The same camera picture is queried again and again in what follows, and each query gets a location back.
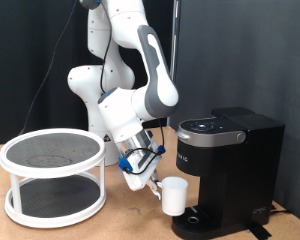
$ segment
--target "white mug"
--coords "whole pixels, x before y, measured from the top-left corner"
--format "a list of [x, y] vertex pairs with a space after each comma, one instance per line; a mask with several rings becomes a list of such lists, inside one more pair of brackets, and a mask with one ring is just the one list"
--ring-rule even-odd
[[180, 216], [186, 208], [188, 182], [180, 177], [167, 177], [162, 183], [162, 211], [170, 216]]

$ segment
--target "wooden table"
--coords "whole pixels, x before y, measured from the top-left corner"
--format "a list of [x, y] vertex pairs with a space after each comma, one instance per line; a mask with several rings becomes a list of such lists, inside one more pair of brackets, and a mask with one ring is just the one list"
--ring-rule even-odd
[[[160, 129], [153, 129], [157, 142], [161, 143]], [[165, 147], [157, 170], [162, 180], [168, 176], [180, 176], [189, 182], [187, 206], [197, 204], [199, 177], [180, 172], [176, 167], [177, 137], [170, 127], [164, 128]], [[98, 169], [90, 171], [98, 175]], [[73, 226], [59, 229], [31, 229], [10, 220], [4, 211], [4, 201], [11, 188], [9, 173], [0, 166], [0, 239], [56, 240], [56, 239], [180, 239], [171, 230], [172, 218], [161, 210], [161, 201], [148, 187], [132, 192], [117, 165], [106, 168], [107, 201], [93, 217]], [[283, 209], [274, 203], [278, 210]], [[300, 220], [292, 214], [279, 213], [270, 217], [265, 228], [273, 240], [300, 240]], [[249, 231], [228, 235], [222, 240], [256, 240]]]

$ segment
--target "black wall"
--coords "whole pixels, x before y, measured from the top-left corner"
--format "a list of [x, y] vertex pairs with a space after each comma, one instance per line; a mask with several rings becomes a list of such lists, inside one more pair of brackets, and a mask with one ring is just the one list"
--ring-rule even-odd
[[[23, 128], [74, 2], [0, 1], [0, 144], [16, 137]], [[157, 31], [169, 63], [173, 0], [145, 0], [144, 5], [149, 24]], [[68, 73], [73, 67], [102, 64], [87, 50], [87, 16], [88, 10], [78, 2], [26, 132], [56, 127], [87, 129], [86, 108], [67, 84]], [[120, 51], [135, 72], [134, 88], [145, 85], [147, 76], [140, 54], [133, 50]], [[145, 127], [156, 124], [146, 123]]]
[[274, 199], [300, 218], [300, 0], [182, 0], [180, 121], [242, 106], [286, 124]]

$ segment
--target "mesh tray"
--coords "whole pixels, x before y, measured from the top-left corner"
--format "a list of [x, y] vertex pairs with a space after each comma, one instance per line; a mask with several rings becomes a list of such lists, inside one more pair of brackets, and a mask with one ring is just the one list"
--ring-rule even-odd
[[55, 218], [90, 207], [99, 199], [100, 188], [91, 179], [75, 175], [33, 180], [20, 187], [20, 194], [24, 215]]
[[86, 136], [51, 133], [22, 140], [7, 152], [9, 161], [32, 168], [56, 168], [83, 162], [100, 151]]

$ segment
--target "black coffee maker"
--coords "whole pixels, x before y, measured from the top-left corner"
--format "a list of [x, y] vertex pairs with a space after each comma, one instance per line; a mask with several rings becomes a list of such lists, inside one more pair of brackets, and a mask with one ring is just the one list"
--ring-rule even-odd
[[284, 124], [245, 108], [180, 123], [177, 167], [200, 177], [197, 206], [173, 217], [184, 239], [212, 239], [269, 222]]

